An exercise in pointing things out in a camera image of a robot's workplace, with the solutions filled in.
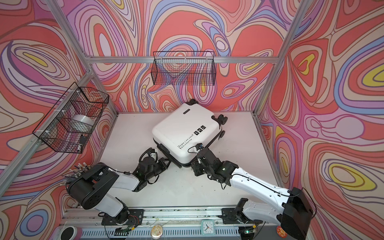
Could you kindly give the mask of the black suitcase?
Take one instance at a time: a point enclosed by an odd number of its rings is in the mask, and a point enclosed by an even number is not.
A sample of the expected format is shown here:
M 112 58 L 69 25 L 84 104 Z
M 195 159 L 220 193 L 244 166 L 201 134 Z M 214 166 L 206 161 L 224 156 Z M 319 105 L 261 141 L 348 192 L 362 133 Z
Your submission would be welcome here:
M 173 111 L 152 129 L 153 140 L 158 149 L 179 168 L 190 167 L 196 159 L 195 146 L 208 148 L 225 134 L 222 126 L 228 117 L 219 115 L 201 106 L 192 99 Z

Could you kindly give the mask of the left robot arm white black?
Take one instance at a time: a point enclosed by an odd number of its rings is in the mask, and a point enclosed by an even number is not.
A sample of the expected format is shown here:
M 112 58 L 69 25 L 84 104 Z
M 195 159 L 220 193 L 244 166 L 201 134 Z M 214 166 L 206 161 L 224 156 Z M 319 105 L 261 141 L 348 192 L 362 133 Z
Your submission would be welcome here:
M 67 193 L 83 209 L 96 209 L 114 218 L 120 225 L 129 218 L 129 208 L 110 190 L 127 190 L 139 192 L 148 185 L 157 182 L 171 161 L 159 158 L 155 149 L 147 149 L 139 158 L 133 172 L 121 172 L 104 163 L 84 167 L 65 180 Z

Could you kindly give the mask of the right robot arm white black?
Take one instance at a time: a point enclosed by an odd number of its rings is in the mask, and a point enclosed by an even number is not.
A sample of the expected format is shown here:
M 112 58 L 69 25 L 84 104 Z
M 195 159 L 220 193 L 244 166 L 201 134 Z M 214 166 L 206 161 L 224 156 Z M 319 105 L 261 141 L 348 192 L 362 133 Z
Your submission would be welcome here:
M 189 153 L 196 154 L 191 163 L 195 176 L 207 175 L 223 189 L 234 187 L 268 204 L 267 208 L 258 208 L 249 199 L 240 199 L 234 209 L 237 222 L 264 221 L 280 226 L 296 240 L 306 239 L 316 209 L 312 208 L 311 198 L 306 196 L 304 189 L 289 190 L 269 184 L 235 163 L 220 161 L 209 148 L 192 147 Z

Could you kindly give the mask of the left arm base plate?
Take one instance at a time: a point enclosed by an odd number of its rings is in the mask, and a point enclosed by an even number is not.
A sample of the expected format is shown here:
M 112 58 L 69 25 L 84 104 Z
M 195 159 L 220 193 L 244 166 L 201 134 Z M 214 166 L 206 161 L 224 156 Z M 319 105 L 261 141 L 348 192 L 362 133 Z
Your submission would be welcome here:
M 110 215 L 101 212 L 98 214 L 102 218 L 103 226 L 130 226 L 137 227 L 143 222 L 143 209 L 134 209 L 134 210 L 123 210 L 122 213 L 118 214 L 116 217 L 111 217 Z

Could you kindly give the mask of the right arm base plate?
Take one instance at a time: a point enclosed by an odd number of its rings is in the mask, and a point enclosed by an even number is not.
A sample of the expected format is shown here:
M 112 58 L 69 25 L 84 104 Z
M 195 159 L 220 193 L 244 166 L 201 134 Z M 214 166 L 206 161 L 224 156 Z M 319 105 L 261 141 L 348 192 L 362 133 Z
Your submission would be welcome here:
M 251 220 L 246 215 L 235 208 L 222 208 L 221 209 L 221 215 L 218 216 L 220 219 L 223 220 L 223 223 L 225 225 L 229 224 L 253 224 L 258 226 L 259 224 L 262 224 L 263 221 L 261 220 Z

